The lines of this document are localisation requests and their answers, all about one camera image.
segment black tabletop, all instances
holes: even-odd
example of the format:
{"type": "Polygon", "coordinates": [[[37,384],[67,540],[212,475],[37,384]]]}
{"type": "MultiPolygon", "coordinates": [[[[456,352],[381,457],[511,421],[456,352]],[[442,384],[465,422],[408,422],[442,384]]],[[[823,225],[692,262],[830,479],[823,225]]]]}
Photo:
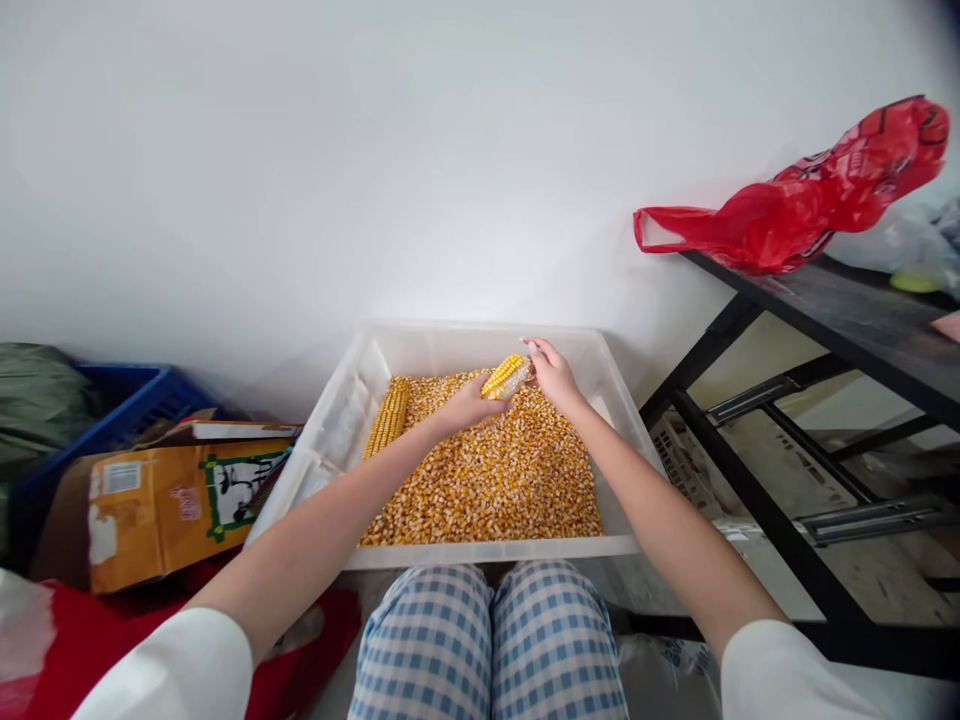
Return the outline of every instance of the black tabletop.
{"type": "Polygon", "coordinates": [[[930,327],[958,309],[947,295],[890,287],[881,273],[825,256],[786,275],[747,275],[700,253],[687,259],[960,431],[960,344],[930,327]]]}

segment red cloth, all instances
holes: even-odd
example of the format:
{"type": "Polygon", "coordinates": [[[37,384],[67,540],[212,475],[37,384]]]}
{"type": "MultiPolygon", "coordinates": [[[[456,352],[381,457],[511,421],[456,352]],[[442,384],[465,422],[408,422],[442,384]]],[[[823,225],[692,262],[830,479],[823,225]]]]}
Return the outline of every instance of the red cloth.
{"type": "MultiPolygon", "coordinates": [[[[193,572],[209,575],[199,568],[193,572]]],[[[128,598],[100,599],[61,583],[43,584],[54,590],[56,636],[39,675],[0,684],[0,720],[67,720],[107,670],[192,595],[138,614],[128,598]],[[25,711],[22,703],[4,703],[16,697],[29,697],[25,711]]],[[[320,635],[257,667],[246,720],[289,718],[316,696],[346,655],[360,629],[356,596],[328,590],[316,605],[324,617],[320,635]]]]}

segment red plastic bag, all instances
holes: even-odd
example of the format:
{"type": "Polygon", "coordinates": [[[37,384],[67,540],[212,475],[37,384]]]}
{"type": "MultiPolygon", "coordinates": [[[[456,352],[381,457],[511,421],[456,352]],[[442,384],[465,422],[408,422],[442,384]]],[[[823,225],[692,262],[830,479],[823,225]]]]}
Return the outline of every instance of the red plastic bag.
{"type": "Polygon", "coordinates": [[[792,272],[823,252],[833,233],[870,229],[894,200],[939,175],[949,132],[947,111],[922,95],[887,105],[832,149],[748,185],[719,210],[640,208],[637,244],[650,253],[700,250],[749,273],[792,272]],[[645,215],[686,242],[645,244],[645,215]]]}

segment white sleeve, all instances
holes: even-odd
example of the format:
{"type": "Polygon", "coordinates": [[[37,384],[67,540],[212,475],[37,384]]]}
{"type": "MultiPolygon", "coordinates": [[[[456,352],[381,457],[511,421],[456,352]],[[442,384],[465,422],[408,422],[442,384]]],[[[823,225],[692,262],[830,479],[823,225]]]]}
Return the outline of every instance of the white sleeve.
{"type": "Polygon", "coordinates": [[[720,667],[724,720],[878,720],[793,625],[757,620],[730,638],[720,667]]]}
{"type": "Polygon", "coordinates": [[[101,678],[74,720],[236,720],[253,677],[250,642],[218,610],[191,608],[158,627],[101,678]]]}

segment ear of corn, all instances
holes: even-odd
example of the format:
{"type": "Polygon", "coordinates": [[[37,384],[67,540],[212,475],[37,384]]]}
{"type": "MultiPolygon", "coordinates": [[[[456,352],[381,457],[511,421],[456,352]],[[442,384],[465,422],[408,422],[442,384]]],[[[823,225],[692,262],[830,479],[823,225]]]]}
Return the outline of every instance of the ear of corn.
{"type": "Polygon", "coordinates": [[[407,401],[410,398],[410,383],[405,378],[394,378],[387,394],[380,403],[377,417],[373,421],[367,448],[363,459],[371,458],[392,443],[403,432],[403,423],[407,417],[407,401]]]}
{"type": "Polygon", "coordinates": [[[493,371],[480,389],[480,395],[488,400],[509,400],[529,377],[530,359],[511,355],[493,371]]]}

